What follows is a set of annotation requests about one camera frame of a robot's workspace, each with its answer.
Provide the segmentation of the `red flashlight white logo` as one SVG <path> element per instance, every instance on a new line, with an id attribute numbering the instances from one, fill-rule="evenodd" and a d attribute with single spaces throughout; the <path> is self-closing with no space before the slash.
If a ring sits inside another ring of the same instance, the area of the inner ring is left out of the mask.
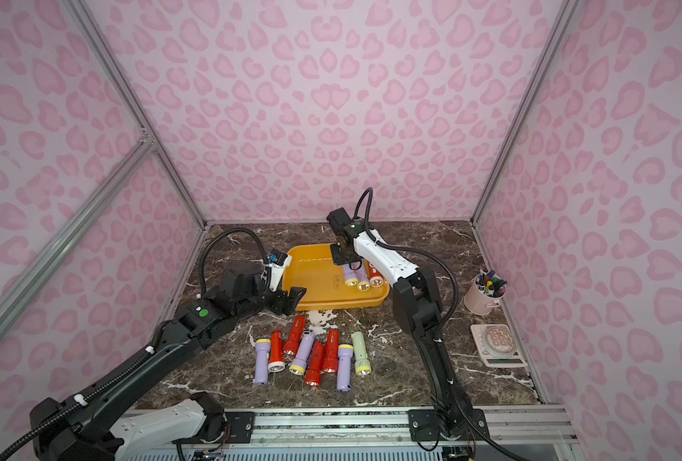
<path id="1" fill-rule="evenodd" d="M 381 287 L 385 283 L 383 276 L 379 270 L 372 264 L 367 263 L 368 278 L 372 287 Z"/>

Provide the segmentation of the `purple flashlight yellow top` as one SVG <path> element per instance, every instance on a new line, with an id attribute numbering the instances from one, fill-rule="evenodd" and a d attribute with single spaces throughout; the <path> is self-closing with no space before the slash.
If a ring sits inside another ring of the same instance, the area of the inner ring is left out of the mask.
<path id="1" fill-rule="evenodd" d="M 354 347 L 348 344 L 340 345 L 337 350 L 337 359 L 336 389 L 339 392 L 349 392 L 351 390 Z"/>

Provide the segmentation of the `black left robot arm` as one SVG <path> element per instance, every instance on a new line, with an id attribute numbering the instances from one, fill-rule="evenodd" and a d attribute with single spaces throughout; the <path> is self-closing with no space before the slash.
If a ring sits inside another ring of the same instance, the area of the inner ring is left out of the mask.
<path id="1" fill-rule="evenodd" d="M 165 443 L 226 441 L 230 426 L 225 410 L 206 392 L 191 395 L 153 423 L 131 425 L 124 415 L 163 378 L 209 349 L 239 322 L 264 310 L 277 315 L 296 311 L 306 288 L 279 286 L 291 256 L 267 251 L 262 245 L 258 245 L 258 262 L 233 263 L 219 284 L 206 285 L 210 251 L 233 234 L 260 242 L 245 227 L 225 230 L 212 239 L 198 261 L 199 299 L 159 323 L 146 345 L 104 378 L 63 401 L 48 398 L 36 405 L 30 413 L 30 431 L 4 449 L 0 459 L 11 459 L 27 445 L 33 446 L 39 460 L 117 460 Z"/>

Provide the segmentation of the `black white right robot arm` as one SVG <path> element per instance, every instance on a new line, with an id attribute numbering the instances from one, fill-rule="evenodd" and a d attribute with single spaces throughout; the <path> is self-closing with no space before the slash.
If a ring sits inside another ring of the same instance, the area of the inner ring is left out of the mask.
<path id="1" fill-rule="evenodd" d="M 492 439 L 485 418 L 477 416 L 471 398 L 454 370 L 444 338 L 446 324 L 460 302 L 454 271 L 429 251 L 387 243 L 370 220 L 373 198 L 374 190 L 368 187 L 358 199 L 354 215 L 348 215 L 341 207 L 327 216 L 337 238 L 331 245 L 333 263 L 360 269 L 362 263 L 368 262 L 390 285 L 393 317 L 412 338 L 429 379 L 436 435 L 441 439 L 481 440 L 512 460 L 522 460 L 522 455 Z M 425 257 L 444 271 L 452 286 L 452 304 L 448 309 L 443 308 L 434 270 L 416 265 L 404 257 L 405 253 Z"/>

